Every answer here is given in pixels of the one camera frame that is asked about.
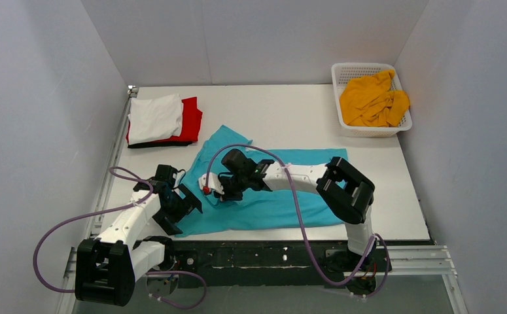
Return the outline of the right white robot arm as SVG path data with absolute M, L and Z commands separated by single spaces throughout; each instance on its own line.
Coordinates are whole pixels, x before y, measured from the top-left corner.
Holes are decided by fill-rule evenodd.
M 359 256 L 371 251 L 370 218 L 374 183 L 345 158 L 335 156 L 325 164 L 286 164 L 272 156 L 255 162 L 234 148 L 222 158 L 226 173 L 208 171 L 199 179 L 206 195 L 220 201 L 240 201 L 244 191 L 295 190 L 320 196 L 331 212 L 344 222 L 347 250 Z

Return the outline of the turquoise t shirt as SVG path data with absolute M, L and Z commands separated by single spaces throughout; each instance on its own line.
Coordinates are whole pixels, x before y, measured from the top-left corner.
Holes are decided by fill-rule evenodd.
M 207 171 L 207 166 L 216 151 L 229 144 L 251 144 L 247 139 L 227 126 L 221 126 L 198 152 L 191 168 L 181 183 L 202 202 L 200 213 L 194 210 L 182 218 L 178 228 L 183 232 L 176 237 L 225 232 L 228 230 L 267 230 L 277 228 L 299 228 L 298 217 L 292 192 L 276 192 L 248 189 L 241 201 L 209 203 L 213 197 L 206 198 L 198 186 L 198 179 Z M 270 150 L 284 162 L 300 165 L 326 164 L 332 157 L 348 159 L 345 148 L 328 149 L 274 149 Z M 343 223 L 317 195 L 298 190 L 302 219 L 305 227 L 323 227 Z

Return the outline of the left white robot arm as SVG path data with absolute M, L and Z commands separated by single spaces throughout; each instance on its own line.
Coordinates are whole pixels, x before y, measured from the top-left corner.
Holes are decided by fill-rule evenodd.
M 153 177 L 137 183 L 129 207 L 104 232 L 77 248 L 75 297 L 80 301 L 125 306 L 138 279 L 159 269 L 170 278 L 190 275 L 180 270 L 171 236 L 176 223 L 201 202 L 177 184 L 178 170 L 160 164 Z

